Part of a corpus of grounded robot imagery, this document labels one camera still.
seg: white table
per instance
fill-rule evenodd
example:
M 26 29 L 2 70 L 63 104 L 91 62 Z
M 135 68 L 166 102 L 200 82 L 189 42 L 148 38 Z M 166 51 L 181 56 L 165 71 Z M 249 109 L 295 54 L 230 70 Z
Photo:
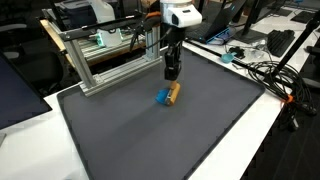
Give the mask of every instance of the white table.
M 268 17 L 253 29 L 265 33 L 273 29 L 292 29 L 296 30 L 295 34 L 298 37 L 305 25 L 290 21 L 293 16 L 291 14 L 289 17 Z M 289 64 L 300 70 L 308 57 L 303 47 L 313 46 L 316 40 L 314 34 L 310 35 Z M 241 45 L 236 41 L 231 41 L 230 44 Z M 184 46 L 246 76 L 245 70 L 236 70 L 231 64 L 223 64 L 218 57 L 204 50 L 187 43 Z M 224 53 L 224 47 L 213 45 L 205 47 Z M 262 60 L 269 58 L 265 55 L 258 61 Z M 0 180 L 88 179 L 60 111 L 56 95 L 45 98 L 53 111 L 1 131 L 7 133 L 7 137 L 0 147 Z M 190 179 L 240 179 L 280 110 L 279 99 L 269 92 L 264 93 L 233 126 Z

